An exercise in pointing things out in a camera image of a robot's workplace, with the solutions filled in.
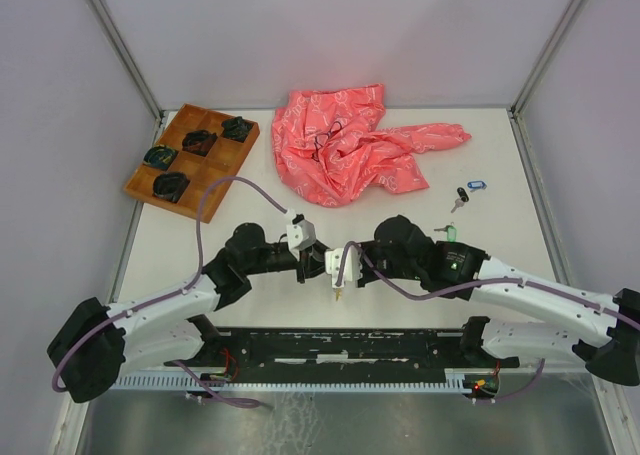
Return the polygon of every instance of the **red fabric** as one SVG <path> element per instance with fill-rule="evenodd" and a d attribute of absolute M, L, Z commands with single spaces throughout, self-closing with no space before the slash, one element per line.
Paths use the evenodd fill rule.
<path fill-rule="evenodd" d="M 411 153 L 454 148 L 471 135 L 448 123 L 376 130 L 383 95 L 383 85 L 291 92 L 271 126 L 282 181 L 325 207 L 346 205 L 371 184 L 392 193 L 428 188 Z"/>

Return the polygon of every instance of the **printed pattern on red fabric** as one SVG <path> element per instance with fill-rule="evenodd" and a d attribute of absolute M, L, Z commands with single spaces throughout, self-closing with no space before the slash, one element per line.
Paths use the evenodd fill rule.
<path fill-rule="evenodd" d="M 383 96 L 383 85 L 291 92 L 271 126 L 280 179 L 325 207 L 346 205 L 369 185 L 391 193 L 428 188 L 411 153 L 454 148 L 471 135 L 448 123 L 376 130 Z"/>

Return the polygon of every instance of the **white table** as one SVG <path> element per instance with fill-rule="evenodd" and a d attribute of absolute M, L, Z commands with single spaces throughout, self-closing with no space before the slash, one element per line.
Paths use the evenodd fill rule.
<path fill-rule="evenodd" d="M 530 273 L 553 279 L 553 271 L 529 193 L 506 110 L 389 110 L 381 127 L 428 122 L 460 123 L 472 135 L 461 147 L 416 155 L 427 190 L 392 195 L 367 188 L 346 207 L 323 208 L 306 202 L 276 174 L 271 151 L 271 110 L 241 110 L 234 115 L 257 121 L 261 134 L 239 175 L 257 182 L 285 207 L 314 223 L 320 241 L 330 247 L 348 240 L 366 241 L 380 222 L 402 214 L 434 239 L 434 228 L 454 222 L 458 241 Z M 488 188 L 471 194 L 455 214 L 450 211 L 456 188 L 471 180 Z M 212 259 L 234 228 L 256 222 L 267 241 L 284 233 L 283 216 L 250 187 L 234 183 L 210 224 L 203 224 L 205 263 Z M 145 205 L 135 235 L 119 300 L 140 298 L 189 276 L 197 266 L 195 222 Z M 253 290 L 239 302 L 210 315 L 214 324 L 251 327 L 454 328 L 472 315 L 511 321 L 528 320 L 508 309 L 461 300 L 412 302 L 382 283 L 348 287 L 336 302 L 328 276 L 296 282 L 293 272 L 251 277 Z M 415 282 L 400 282 L 421 293 Z"/>

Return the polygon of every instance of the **robotic arm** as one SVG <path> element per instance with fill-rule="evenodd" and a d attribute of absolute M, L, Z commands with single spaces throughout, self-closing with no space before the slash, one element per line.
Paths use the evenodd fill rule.
<path fill-rule="evenodd" d="M 176 284 L 168 290 L 171 296 L 163 291 L 142 300 L 107 306 L 96 298 L 78 305 L 47 350 L 73 399 L 91 400 L 108 390 L 118 377 L 171 360 L 206 359 L 211 366 L 224 337 L 203 314 L 223 309 L 246 295 L 251 290 L 249 276 L 288 270 L 296 272 L 299 283 L 327 273 L 334 289 L 343 287 L 345 281 L 357 280 L 358 286 L 363 287 L 377 280 L 391 286 L 394 286 L 391 279 L 417 280 L 431 292 L 427 298 L 457 297 L 492 303 L 548 323 L 512 324 L 472 317 L 462 331 L 440 331 L 450 335 L 446 343 L 445 338 L 438 338 L 441 333 L 437 331 L 406 331 L 406 336 L 397 343 L 404 351 L 389 349 L 395 350 L 395 358 L 389 355 L 391 352 L 381 355 L 380 348 L 359 348 L 361 352 L 369 350 L 367 353 L 377 359 L 389 355 L 391 361 L 410 353 L 420 359 L 420 367 L 424 365 L 425 370 L 486 368 L 497 360 L 503 366 L 517 366 L 516 357 L 558 359 L 585 363 L 592 374 L 614 383 L 640 384 L 636 360 L 640 335 L 619 319 L 622 315 L 640 321 L 637 292 L 624 289 L 611 296 L 549 282 L 463 243 L 433 242 L 402 216 L 381 223 L 374 240 L 357 245 L 355 256 L 353 250 L 330 250 L 317 241 L 313 225 L 302 215 L 287 212 L 286 217 L 286 242 L 267 243 L 259 225 L 242 224 L 203 267 L 201 276 Z M 98 326 L 102 328 L 81 347 L 74 347 Z M 273 348 L 273 360 L 302 356 L 297 342 L 294 346 L 280 340 L 280 345 L 274 348 L 271 332 L 233 333 L 236 338 L 227 339 L 227 345 L 240 347 L 250 339 L 254 348 L 261 346 L 269 353 Z M 349 342 L 343 343 L 353 344 L 360 335 L 354 333 Z M 421 341 L 418 345 L 422 348 L 416 348 L 415 340 L 420 337 L 427 341 Z M 429 358 L 423 354 L 424 343 L 437 344 L 440 355 Z M 366 345 L 367 340 L 361 340 L 358 346 Z M 308 350 L 318 353 L 322 347 L 309 345 Z M 390 371 L 386 367 L 381 380 L 388 379 Z M 278 376 L 268 371 L 259 373 L 262 375 L 255 376 Z M 407 376 L 428 376 L 425 373 L 416 375 L 414 371 Z M 336 375 L 326 376 L 334 380 Z"/>

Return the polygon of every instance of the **wooden tray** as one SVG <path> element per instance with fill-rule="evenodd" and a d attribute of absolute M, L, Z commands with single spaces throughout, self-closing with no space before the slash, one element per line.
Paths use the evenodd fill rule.
<path fill-rule="evenodd" d="M 189 179 L 189 186 L 177 203 L 171 203 L 153 195 L 153 181 L 158 175 L 166 172 L 146 165 L 138 167 L 125 185 L 125 192 L 141 202 L 195 219 L 200 198 L 206 188 L 219 178 L 237 175 L 260 134 L 258 124 L 247 120 L 253 124 L 253 127 L 244 142 L 223 138 L 221 123 L 230 118 L 233 116 L 185 104 L 156 142 L 156 145 L 166 145 L 179 152 L 166 172 L 182 172 Z M 208 130 L 218 135 L 213 147 L 204 157 L 182 150 L 182 140 L 187 133 L 194 130 Z M 230 185 L 231 183 L 223 183 L 207 197 L 202 212 L 203 222 L 211 221 Z"/>

